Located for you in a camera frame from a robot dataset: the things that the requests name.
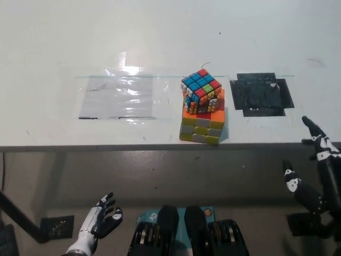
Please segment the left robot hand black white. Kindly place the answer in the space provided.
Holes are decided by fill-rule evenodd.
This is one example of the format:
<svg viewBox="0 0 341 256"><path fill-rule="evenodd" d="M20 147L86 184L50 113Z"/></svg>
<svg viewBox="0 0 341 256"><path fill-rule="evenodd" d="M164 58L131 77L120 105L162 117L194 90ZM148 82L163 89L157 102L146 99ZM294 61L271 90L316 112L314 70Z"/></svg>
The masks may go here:
<svg viewBox="0 0 341 256"><path fill-rule="evenodd" d="M123 221L123 211L112 199L113 192L102 197L88 212L79 233L90 233L96 239L103 239Z"/></svg>

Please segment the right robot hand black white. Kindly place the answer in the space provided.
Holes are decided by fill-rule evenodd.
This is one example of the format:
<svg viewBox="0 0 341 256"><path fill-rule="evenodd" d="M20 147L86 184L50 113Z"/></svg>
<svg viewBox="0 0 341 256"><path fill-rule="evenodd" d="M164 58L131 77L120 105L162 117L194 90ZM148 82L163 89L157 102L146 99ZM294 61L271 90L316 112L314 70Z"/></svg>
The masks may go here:
<svg viewBox="0 0 341 256"><path fill-rule="evenodd" d="M287 189L311 213L340 212L340 149L335 147L327 134L310 118L303 116L302 121L311 135L310 139L303 139L302 143L314 148L310 160L316 161L323 193L303 181L291 162L284 160L282 172Z"/></svg>

